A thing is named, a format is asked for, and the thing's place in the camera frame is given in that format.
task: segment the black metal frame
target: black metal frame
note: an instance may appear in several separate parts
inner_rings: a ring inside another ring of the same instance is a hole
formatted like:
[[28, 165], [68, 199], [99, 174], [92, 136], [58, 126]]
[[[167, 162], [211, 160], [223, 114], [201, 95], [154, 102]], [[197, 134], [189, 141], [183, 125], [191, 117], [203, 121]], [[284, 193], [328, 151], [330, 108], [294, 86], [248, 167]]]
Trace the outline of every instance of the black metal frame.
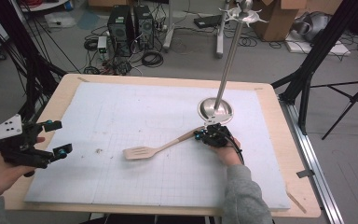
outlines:
[[276, 89], [289, 83], [285, 92], [279, 95], [280, 100], [289, 105], [293, 105], [297, 96], [302, 92], [298, 125], [303, 134], [307, 134], [306, 118], [312, 76], [356, 15], [358, 15], [358, 0], [344, 0], [322, 34], [315, 40], [312, 50], [300, 67], [291, 75], [271, 84]]
[[330, 89], [332, 89], [333, 91], [336, 91], [346, 97], [348, 97], [350, 99], [350, 105], [344, 110], [344, 112], [342, 112], [342, 114], [339, 116], [338, 120], [333, 124], [333, 126], [327, 131], [327, 133], [322, 137], [322, 140], [324, 140], [327, 135], [329, 135], [333, 129], [339, 124], [339, 122], [344, 118], [344, 116], [351, 110], [351, 108], [354, 106], [354, 104], [358, 103], [358, 92], [356, 92], [356, 94], [349, 95], [344, 91], [341, 91], [337, 88], [335, 88], [335, 86], [344, 86], [344, 85], [352, 85], [352, 84], [358, 84], [358, 81], [354, 81], [354, 82], [341, 82], [341, 83], [334, 83], [334, 84], [325, 84], [325, 85], [318, 85], [318, 86], [311, 86], [311, 88], [319, 88], [319, 87], [328, 87]]

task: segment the white mounting plate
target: white mounting plate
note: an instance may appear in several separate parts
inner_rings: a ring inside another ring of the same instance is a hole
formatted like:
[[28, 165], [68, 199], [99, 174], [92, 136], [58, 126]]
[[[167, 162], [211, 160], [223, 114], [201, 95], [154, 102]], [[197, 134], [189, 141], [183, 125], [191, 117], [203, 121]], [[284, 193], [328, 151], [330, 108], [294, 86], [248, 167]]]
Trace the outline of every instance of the white mounting plate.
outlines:
[[8, 138], [21, 133], [21, 116], [18, 114], [0, 124], [0, 139]]

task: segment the spatula handle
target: spatula handle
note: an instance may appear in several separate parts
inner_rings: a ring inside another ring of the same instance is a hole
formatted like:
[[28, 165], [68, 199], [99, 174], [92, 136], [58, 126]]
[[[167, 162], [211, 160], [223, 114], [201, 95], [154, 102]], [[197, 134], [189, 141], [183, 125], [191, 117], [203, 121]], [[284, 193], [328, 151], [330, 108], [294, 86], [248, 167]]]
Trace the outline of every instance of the spatula handle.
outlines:
[[192, 131], [190, 131], [190, 132], [188, 132], [188, 133], [185, 133], [184, 135], [178, 137], [177, 139], [179, 140], [179, 142], [185, 141], [186, 139], [188, 139], [188, 138], [194, 136], [194, 132], [195, 132], [195, 131], [198, 131], [198, 132], [199, 132], [203, 127], [204, 127], [204, 126], [200, 126], [200, 127], [196, 128], [196, 129], [194, 129], [194, 130], [192, 130]]

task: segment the gray floor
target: gray floor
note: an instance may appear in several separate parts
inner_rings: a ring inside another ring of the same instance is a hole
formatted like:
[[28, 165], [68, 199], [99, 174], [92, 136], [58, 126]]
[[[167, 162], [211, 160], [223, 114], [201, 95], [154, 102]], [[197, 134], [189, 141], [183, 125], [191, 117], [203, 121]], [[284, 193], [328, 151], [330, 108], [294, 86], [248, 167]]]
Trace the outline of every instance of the gray floor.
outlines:
[[[81, 21], [87, 10], [76, 8], [71, 14]], [[73, 28], [52, 32], [56, 42], [77, 67], [85, 64], [86, 51], [83, 49], [84, 37], [91, 29], [106, 24], [100, 18], [89, 29]], [[195, 27], [191, 16], [179, 25]], [[175, 31], [172, 50], [163, 53], [164, 64], [158, 68], [139, 67], [144, 77], [175, 77], [219, 80], [222, 76], [230, 46], [225, 39], [225, 55], [216, 59], [215, 36], [190, 31]], [[47, 48], [52, 61], [60, 68], [70, 71], [74, 68], [64, 59], [51, 41]], [[257, 41], [252, 48], [238, 47], [237, 55], [229, 74], [229, 81], [272, 83], [296, 71], [306, 55], [289, 53], [284, 44], [273, 49], [268, 43]], [[137, 70], [131, 76], [140, 76]], [[358, 52], [353, 51], [341, 62], [335, 56], [328, 56], [317, 70], [312, 85], [357, 81]], [[358, 85], [341, 88], [349, 94], [358, 91]], [[276, 90], [281, 93], [285, 87]], [[15, 114], [25, 98], [20, 80], [11, 60], [0, 61], [0, 123]], [[330, 189], [345, 223], [358, 223], [358, 104], [338, 124], [335, 130], [321, 140], [324, 133], [336, 121], [348, 104], [348, 98], [327, 88], [311, 89], [307, 119], [307, 130], [313, 148], [324, 170]], [[8, 219], [16, 223], [79, 223], [87, 219], [86, 213], [35, 213], [10, 211]], [[319, 218], [275, 218], [279, 223], [328, 223], [324, 216]]]

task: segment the metal pole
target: metal pole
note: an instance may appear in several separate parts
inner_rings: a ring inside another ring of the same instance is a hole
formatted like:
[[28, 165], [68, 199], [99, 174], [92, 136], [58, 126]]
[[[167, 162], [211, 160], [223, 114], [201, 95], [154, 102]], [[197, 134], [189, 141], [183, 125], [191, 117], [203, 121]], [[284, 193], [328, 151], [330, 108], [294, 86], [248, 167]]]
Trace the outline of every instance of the metal pole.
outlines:
[[231, 47], [229, 49], [227, 61], [226, 61], [226, 67], [223, 72], [222, 81], [220, 82], [220, 88], [219, 92], [217, 93], [216, 102], [214, 103], [214, 111], [217, 111], [217, 109], [220, 106], [220, 101], [222, 100], [223, 91], [225, 90], [226, 83], [227, 83], [227, 75], [229, 70], [231, 69], [232, 62], [234, 61], [235, 52], [237, 51], [237, 44], [238, 40], [240, 40], [241, 33], [242, 33], [242, 26], [243, 23], [238, 21], [237, 28], [235, 29], [235, 35], [232, 39]]

